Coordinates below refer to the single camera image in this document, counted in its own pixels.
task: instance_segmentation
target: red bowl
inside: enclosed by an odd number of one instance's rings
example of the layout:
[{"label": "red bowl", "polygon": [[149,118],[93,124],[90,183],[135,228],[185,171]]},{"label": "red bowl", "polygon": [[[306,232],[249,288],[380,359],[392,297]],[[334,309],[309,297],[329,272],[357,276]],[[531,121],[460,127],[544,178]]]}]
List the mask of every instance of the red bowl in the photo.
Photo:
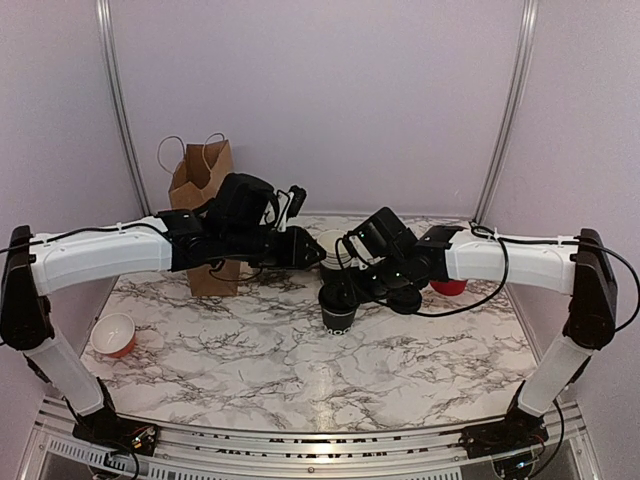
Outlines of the red bowl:
[{"label": "red bowl", "polygon": [[433,288],[436,292],[447,297],[455,297],[456,295],[460,295],[467,287],[466,280],[450,280],[448,282],[431,281],[429,283],[431,284],[431,288]]}]

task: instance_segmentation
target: black cable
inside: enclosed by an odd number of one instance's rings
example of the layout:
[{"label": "black cable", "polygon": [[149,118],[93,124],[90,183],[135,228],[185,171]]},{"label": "black cable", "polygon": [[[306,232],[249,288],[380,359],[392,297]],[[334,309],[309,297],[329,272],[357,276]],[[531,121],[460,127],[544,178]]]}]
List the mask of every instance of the black cable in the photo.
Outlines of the black cable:
[{"label": "black cable", "polygon": [[133,451],[133,449],[132,448],[128,448],[125,445],[123,445],[122,443],[115,442],[113,440],[107,440],[107,439],[98,440],[98,439],[96,439],[93,436],[93,434],[91,433],[91,429],[87,426],[87,424],[85,424],[82,421],[80,416],[73,409],[73,407],[71,406],[71,402],[69,402],[69,399],[64,397],[64,401],[66,402],[67,408],[71,412],[71,415],[73,416],[73,418],[76,421],[76,423],[78,425],[80,425],[82,428],[84,428],[87,431],[87,433],[89,433],[91,435],[91,437],[93,438],[95,443],[97,443],[98,445],[100,445],[101,442],[102,442],[102,444],[109,443],[111,445],[115,445],[117,447],[117,449],[114,449],[114,452],[112,452],[111,455],[118,454],[120,452],[124,452],[124,453],[128,454],[133,459],[133,463],[135,464],[135,471],[133,473],[133,477],[131,477],[131,480],[137,480],[138,477],[140,476],[140,461],[138,460],[138,455],[136,455],[136,453]]},{"label": "black cable", "polygon": [[262,272],[264,272],[264,268],[260,267],[260,269],[258,270],[258,273],[249,275],[248,277],[244,277],[244,278],[220,278],[220,277],[216,277],[214,275],[214,272],[215,270],[213,268],[209,269],[209,275],[211,275],[211,277],[215,278],[216,280],[220,280],[221,282],[241,283],[241,282],[248,282],[249,280],[253,280],[254,278],[258,278],[260,275],[262,275]]},{"label": "black cable", "polygon": [[[345,268],[344,268],[344,264],[342,263],[342,259],[340,258],[340,253],[339,253],[339,245],[340,242],[342,242],[342,238],[338,238],[336,240],[336,243],[334,245],[334,250],[336,253],[336,257],[338,259],[338,264],[340,265],[340,269],[342,272],[345,272]],[[491,301],[492,299],[494,299],[501,291],[502,289],[505,287],[506,283],[507,283],[507,277],[509,276],[509,252],[507,251],[507,246],[500,241],[500,239],[498,239],[498,242],[500,243],[500,246],[502,247],[502,253],[504,254],[504,274],[502,275],[502,279],[500,280],[500,283],[498,284],[498,287],[491,292],[489,295],[487,295],[486,297],[484,297],[483,299],[471,304],[471,305],[467,305],[465,307],[461,307],[461,308],[457,308],[454,310],[449,310],[447,312],[439,312],[439,313],[426,313],[426,312],[415,312],[413,313],[413,315],[417,315],[419,317],[425,317],[425,318],[440,318],[440,317],[448,317],[450,315],[456,315],[458,313],[463,313],[463,312],[467,312],[469,310],[473,310],[474,308],[477,308],[481,305],[484,305],[485,303]],[[349,274],[349,272],[347,271],[347,275],[349,278],[349,283],[351,285],[351,291],[353,293],[353,297],[356,298],[356,293],[355,293],[355,287],[354,287],[354,282],[351,279],[351,276]],[[374,303],[377,303],[380,306],[383,307],[387,307],[387,308],[391,308],[389,307],[388,304],[381,302],[380,300],[377,300],[375,298],[372,298],[370,295],[366,295],[368,297],[368,300]]]},{"label": "black cable", "polygon": [[458,313],[468,312],[469,310],[473,310],[474,308],[478,308],[481,305],[493,300],[505,287],[507,284],[507,277],[509,276],[509,252],[507,251],[507,246],[504,244],[501,238],[498,239],[498,243],[502,248],[502,253],[504,254],[504,273],[502,274],[502,279],[498,284],[498,287],[491,292],[489,295],[484,297],[481,300],[478,300],[476,303],[472,303],[471,305],[467,305],[466,307],[456,308],[454,310],[449,310],[448,312],[440,312],[440,313],[425,313],[425,312],[416,312],[413,315],[418,315],[419,317],[426,318],[440,318],[440,317],[448,317],[449,315],[456,315]]},{"label": "black cable", "polygon": [[560,416],[560,439],[558,440],[558,445],[556,446],[556,449],[549,456],[547,461],[535,473],[529,475],[530,479],[535,478],[538,475],[540,475],[544,471],[544,469],[549,466],[549,464],[553,461],[553,459],[558,456],[558,452],[560,452],[560,448],[562,448],[562,442],[564,442],[564,428],[565,428],[564,415],[562,414],[562,409],[560,408],[560,405],[558,404],[558,401],[554,400],[553,404],[555,405],[556,410],[558,411],[558,415]]},{"label": "black cable", "polygon": [[[485,233],[487,233],[487,235],[480,235],[478,234],[478,231],[483,231]],[[478,238],[484,238],[484,239],[494,239],[495,240],[495,232],[493,230],[491,230],[490,228],[487,228],[483,225],[472,225],[471,226],[471,233],[473,235],[475,235]],[[628,320],[626,320],[625,322],[622,323],[622,325],[620,325],[619,327],[616,327],[615,331],[616,333],[624,330],[625,328],[627,328],[629,325],[631,325],[634,320],[638,317],[638,314],[640,313],[640,277],[638,277],[638,273],[636,272],[635,268],[633,268],[633,265],[631,265],[631,263],[624,258],[622,255],[620,255],[619,253],[611,250],[610,248],[607,247],[603,247],[601,245],[595,245],[593,243],[590,242],[584,242],[584,241],[580,241],[581,237],[576,237],[577,240],[566,240],[566,241],[562,241],[562,240],[558,240],[558,239],[544,239],[544,240],[521,240],[518,238],[509,238],[509,237],[498,237],[499,240],[502,240],[506,243],[513,243],[513,244],[517,244],[517,245],[573,245],[573,246],[578,246],[578,247],[582,247],[585,249],[592,249],[592,250],[598,250],[600,252],[606,253],[607,255],[612,256],[613,258],[615,258],[616,260],[618,260],[620,263],[622,263],[627,270],[629,270],[629,273],[631,273],[631,276],[633,277],[633,281],[635,283],[636,286],[636,292],[637,292],[637,301],[636,301],[636,308],[634,309],[633,313],[631,314],[631,316],[629,317]]]}]

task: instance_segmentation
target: marble tabletop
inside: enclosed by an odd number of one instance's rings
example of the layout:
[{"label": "marble tabletop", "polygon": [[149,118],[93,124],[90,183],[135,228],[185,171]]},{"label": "marble tabletop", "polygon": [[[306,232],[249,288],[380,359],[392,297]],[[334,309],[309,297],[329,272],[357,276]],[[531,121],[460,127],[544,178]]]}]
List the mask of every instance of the marble tabletop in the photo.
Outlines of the marble tabletop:
[{"label": "marble tabletop", "polygon": [[[300,217],[313,235],[358,217]],[[417,235],[454,221],[406,219]],[[122,359],[87,346],[85,365],[122,413],[251,430],[359,431],[462,422],[506,410],[534,357],[504,294],[451,317],[400,316],[373,305],[351,331],[322,324],[317,270],[264,273],[238,297],[191,298],[183,273],[121,277],[103,315],[137,326]],[[495,284],[469,282],[458,297],[424,291],[423,309],[470,304]]]}]

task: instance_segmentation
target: lavender wall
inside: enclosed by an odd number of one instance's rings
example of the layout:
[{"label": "lavender wall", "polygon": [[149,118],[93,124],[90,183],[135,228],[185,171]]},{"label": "lavender wall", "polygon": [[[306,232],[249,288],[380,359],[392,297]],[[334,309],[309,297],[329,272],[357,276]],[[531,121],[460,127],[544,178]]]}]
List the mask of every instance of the lavender wall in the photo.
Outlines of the lavender wall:
[{"label": "lavender wall", "polygon": [[[640,4],[541,2],[534,56],[489,223],[502,232],[599,230],[640,268]],[[635,306],[618,270],[620,320]],[[518,288],[546,348],[567,299]],[[607,480],[637,478],[640,465],[640,324],[596,355],[577,386]]]},{"label": "lavender wall", "polygon": [[[137,215],[108,97],[94,2],[0,1],[0,245],[13,227],[64,231]],[[52,297],[79,347],[109,282]],[[0,348],[0,479],[14,479],[43,385]]]},{"label": "lavender wall", "polygon": [[[123,87],[155,209],[166,135],[225,132],[239,170],[309,192],[306,211],[471,216],[522,2],[112,2]],[[179,148],[167,144],[174,166]]]}]

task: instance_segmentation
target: brown paper bag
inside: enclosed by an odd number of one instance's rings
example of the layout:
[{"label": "brown paper bag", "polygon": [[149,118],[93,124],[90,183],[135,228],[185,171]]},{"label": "brown paper bag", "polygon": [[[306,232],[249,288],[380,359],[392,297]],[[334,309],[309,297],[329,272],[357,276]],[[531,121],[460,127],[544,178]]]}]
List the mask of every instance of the brown paper bag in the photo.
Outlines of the brown paper bag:
[{"label": "brown paper bag", "polygon": [[[171,208],[193,210],[203,205],[216,196],[222,180],[233,170],[231,145],[224,135],[218,135],[223,138],[220,142],[206,144],[205,141],[206,145],[187,145],[184,159],[176,167],[171,180]],[[187,271],[191,295],[226,297],[238,294],[240,262],[229,260],[222,270],[213,274],[229,281],[215,279],[210,270],[209,265],[203,265]]]}]

